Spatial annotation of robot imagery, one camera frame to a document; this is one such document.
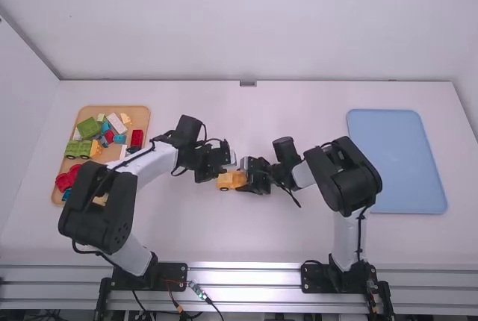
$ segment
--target metal extrusion frame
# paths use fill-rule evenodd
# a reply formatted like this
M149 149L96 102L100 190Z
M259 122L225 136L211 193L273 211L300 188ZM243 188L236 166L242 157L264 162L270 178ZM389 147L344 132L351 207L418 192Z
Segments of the metal extrusion frame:
M304 294L300 264L190 262L188 279L201 284L222 312L366 314L361 295ZM376 264L391 287L397 314L478 315L478 266ZM97 263L16 263L0 258L0 309L94 310L102 278ZM165 292L138 292L149 310L174 311ZM190 289L175 298L186 311L214 311ZM109 310L139 310L129 291L112 291Z

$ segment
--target white wall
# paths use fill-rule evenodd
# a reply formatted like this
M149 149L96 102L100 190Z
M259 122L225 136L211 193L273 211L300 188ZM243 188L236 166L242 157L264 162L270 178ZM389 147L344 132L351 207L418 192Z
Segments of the white wall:
M478 52L455 80L455 88L478 139Z
M0 19L1 233L48 115L58 79L1 16Z
M0 0L64 78L451 79L478 0Z

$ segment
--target green toy truck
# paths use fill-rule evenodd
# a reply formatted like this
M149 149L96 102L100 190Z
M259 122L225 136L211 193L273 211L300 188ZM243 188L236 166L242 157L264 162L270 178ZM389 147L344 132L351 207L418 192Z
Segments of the green toy truck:
M91 140L70 140L66 145L65 157L68 159L77 157L90 159L92 144Z

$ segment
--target blue tray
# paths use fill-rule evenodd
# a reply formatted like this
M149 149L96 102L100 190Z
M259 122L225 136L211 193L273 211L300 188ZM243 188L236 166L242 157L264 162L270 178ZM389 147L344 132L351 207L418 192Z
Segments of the blue tray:
M447 198L423 123L413 110L350 110L352 141L377 168L374 213L442 214Z

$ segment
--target red toy block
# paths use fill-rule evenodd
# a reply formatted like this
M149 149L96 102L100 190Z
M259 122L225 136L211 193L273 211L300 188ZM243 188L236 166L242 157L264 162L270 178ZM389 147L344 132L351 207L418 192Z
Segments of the red toy block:
M65 190L73 185L73 181L68 173L61 173L55 179L55 184L62 193L65 193Z
M114 138L114 133L112 132L111 129L108 129L105 132L105 138L106 138L106 141L108 142L108 144L112 144L113 138Z
M73 183L75 183L76 176L78 174L78 171L80 170L80 166L81 166L81 164L75 164L74 166L72 166L69 169L69 171L67 173L70 176L70 178L72 179Z
M133 133L131 134L131 147L140 147L143 145L143 130L141 129L134 129Z

